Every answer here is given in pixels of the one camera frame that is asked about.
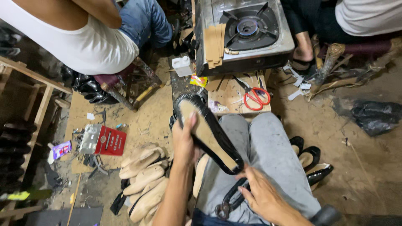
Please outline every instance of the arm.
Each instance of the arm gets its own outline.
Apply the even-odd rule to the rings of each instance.
[[[178,120],[173,125],[174,164],[170,171],[165,198],[156,213],[153,226],[183,226],[185,223],[194,160],[198,154],[190,134],[196,121],[196,114],[192,114],[185,121],[183,130]]]
[[[121,17],[112,0],[72,0],[107,27],[117,29],[121,26]]]
[[[237,175],[236,178],[246,177],[251,193],[242,186],[239,186],[238,189],[254,212],[276,225],[313,226],[310,221],[282,199],[262,173],[248,165],[244,169],[244,172]]]

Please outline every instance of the white shirt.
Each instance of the white shirt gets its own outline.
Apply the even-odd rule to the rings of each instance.
[[[117,73],[139,53],[127,35],[91,15],[83,28],[65,31],[39,20],[11,0],[0,0],[0,18],[82,74]]]
[[[338,0],[335,16],[353,36],[373,36],[402,30],[402,0]]]

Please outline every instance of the red scissors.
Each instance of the red scissors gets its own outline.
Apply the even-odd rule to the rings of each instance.
[[[240,81],[240,80],[239,80],[238,78],[236,78],[235,76],[233,76],[233,78],[234,78],[234,79],[237,81],[237,83],[246,91],[246,94],[244,94],[244,96],[243,96],[243,100],[244,100],[244,105],[245,105],[248,109],[251,109],[251,110],[253,110],[253,111],[259,111],[259,110],[261,110],[261,109],[263,108],[264,105],[267,105],[267,104],[269,104],[269,102],[271,102],[271,96],[269,95],[269,92],[266,91],[265,89],[258,88],[258,87],[250,88],[247,84],[245,84],[244,82]],[[267,102],[263,102],[263,101],[260,99],[260,97],[258,96],[256,90],[263,91],[263,92],[267,95],[268,101],[267,101]],[[249,94],[250,91],[252,91],[252,93],[254,93],[254,96],[255,96],[256,98],[254,98],[253,96],[251,96],[251,95]],[[250,106],[247,104],[247,101],[246,101],[246,100],[247,100],[247,97],[249,97],[250,99],[252,99],[254,102],[258,103],[258,104],[260,105],[260,107],[259,107],[259,108],[252,108],[252,107],[250,107]]]

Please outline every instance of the grey sweatpants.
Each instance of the grey sweatpants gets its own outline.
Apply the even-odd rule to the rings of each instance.
[[[258,115],[249,124],[240,115],[225,115],[220,125],[237,151],[250,166],[267,175],[284,200],[303,216],[310,218],[320,210],[306,174],[293,151],[282,123],[272,113]],[[206,166],[196,208],[216,217],[215,207],[236,183],[235,176],[224,173],[210,159]],[[246,202],[230,213],[229,221],[243,224],[268,224]]]

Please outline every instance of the white plastic bottle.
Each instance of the white plastic bottle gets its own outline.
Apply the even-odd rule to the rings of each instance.
[[[172,59],[172,66],[179,77],[192,75],[194,73],[193,64],[188,56]]]

